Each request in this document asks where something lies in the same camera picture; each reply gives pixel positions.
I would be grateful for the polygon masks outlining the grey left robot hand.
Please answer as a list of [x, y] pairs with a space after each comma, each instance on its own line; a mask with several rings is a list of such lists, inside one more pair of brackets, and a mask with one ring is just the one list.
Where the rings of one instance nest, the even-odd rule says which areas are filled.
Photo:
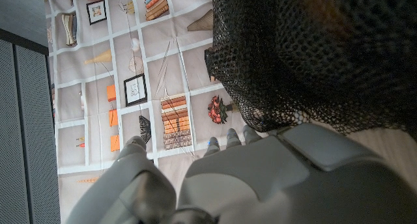
[[215, 138], [179, 192], [132, 137], [69, 223], [415, 223], [416, 191], [365, 146], [314, 124]]

